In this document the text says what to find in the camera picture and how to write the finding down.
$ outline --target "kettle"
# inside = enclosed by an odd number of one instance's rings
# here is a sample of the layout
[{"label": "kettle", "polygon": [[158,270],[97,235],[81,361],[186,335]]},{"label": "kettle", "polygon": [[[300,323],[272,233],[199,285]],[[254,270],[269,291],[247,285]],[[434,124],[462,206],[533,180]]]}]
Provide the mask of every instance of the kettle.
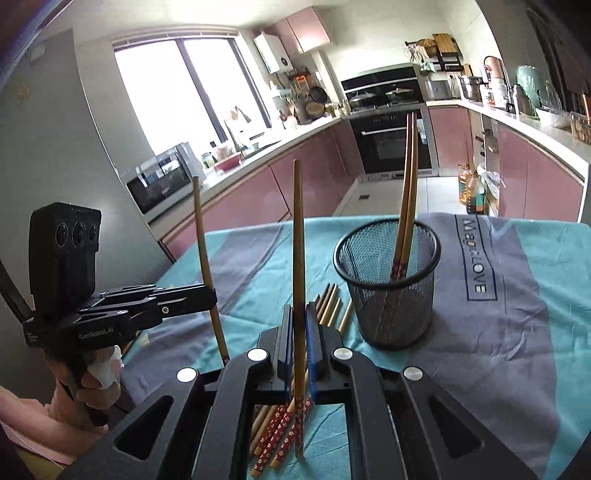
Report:
[{"label": "kettle", "polygon": [[519,114],[523,113],[524,115],[528,116],[535,116],[534,108],[531,106],[530,98],[525,94],[525,90],[519,83],[513,86],[513,92],[511,95],[513,99],[513,103],[507,103],[506,109],[508,112],[511,111],[511,107],[513,107],[513,112],[519,118]]}]

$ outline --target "wall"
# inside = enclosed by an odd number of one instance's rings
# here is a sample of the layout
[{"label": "wall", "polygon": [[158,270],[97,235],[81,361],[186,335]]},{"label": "wall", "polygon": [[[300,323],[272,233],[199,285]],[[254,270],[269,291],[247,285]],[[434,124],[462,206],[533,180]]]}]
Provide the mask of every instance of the wall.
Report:
[{"label": "wall", "polygon": [[317,12],[332,41],[324,51],[339,80],[406,63],[405,41],[449,31],[437,0],[365,0]]},{"label": "wall", "polygon": [[501,55],[486,18],[475,0],[439,1],[464,63],[469,63],[474,73],[480,75],[479,68],[486,56]]},{"label": "wall", "polygon": [[[150,283],[170,262],[125,193],[97,133],[80,82],[72,31],[49,38],[35,62],[25,55],[14,71],[30,98],[0,94],[0,258],[32,305],[28,286],[31,212],[62,201],[98,208],[103,219],[96,257],[97,289]],[[39,352],[0,305],[0,384],[18,395],[47,398]]]},{"label": "wall", "polygon": [[550,78],[544,53],[523,0],[476,0],[501,52],[509,81],[516,83],[519,65],[532,65]]}]

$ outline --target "oven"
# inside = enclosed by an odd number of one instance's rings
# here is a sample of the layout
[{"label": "oven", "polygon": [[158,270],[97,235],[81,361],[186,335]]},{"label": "oven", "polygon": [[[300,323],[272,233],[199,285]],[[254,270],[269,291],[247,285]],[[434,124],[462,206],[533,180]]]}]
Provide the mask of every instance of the oven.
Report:
[{"label": "oven", "polygon": [[362,180],[392,180],[404,177],[406,153],[407,114],[417,113],[418,129],[418,175],[430,177],[438,175],[437,160],[431,160],[429,148],[434,144],[433,131],[426,107],[416,104],[398,109],[376,109],[352,114],[350,123],[357,140],[363,161],[365,176]]}]

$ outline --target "finger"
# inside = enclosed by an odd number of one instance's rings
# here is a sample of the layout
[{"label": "finger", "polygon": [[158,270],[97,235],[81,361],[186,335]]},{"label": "finger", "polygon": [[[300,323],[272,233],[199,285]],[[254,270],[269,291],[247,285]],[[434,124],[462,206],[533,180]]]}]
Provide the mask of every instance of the finger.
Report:
[{"label": "finger", "polygon": [[100,350],[95,351],[95,358],[97,362],[105,362],[109,358],[113,356],[115,352],[115,347],[110,346],[107,348],[101,348]]},{"label": "finger", "polygon": [[83,388],[78,390],[76,392],[76,398],[91,408],[108,410],[117,401],[120,394],[121,389],[119,384],[114,382],[109,388],[105,388],[104,390],[97,388]]},{"label": "finger", "polygon": [[100,388],[102,385],[100,382],[93,377],[88,371],[82,375],[82,386],[86,388]]}]

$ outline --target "pot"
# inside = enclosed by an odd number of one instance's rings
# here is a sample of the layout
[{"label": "pot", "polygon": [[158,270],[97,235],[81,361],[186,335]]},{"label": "pot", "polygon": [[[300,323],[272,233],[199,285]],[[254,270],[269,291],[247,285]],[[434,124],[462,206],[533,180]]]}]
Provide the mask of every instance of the pot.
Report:
[{"label": "pot", "polygon": [[375,106],[377,95],[375,93],[360,93],[349,100],[353,110]]},{"label": "pot", "polygon": [[401,100],[414,100],[414,90],[412,88],[396,88],[386,92],[386,97],[390,102],[400,102]]}]

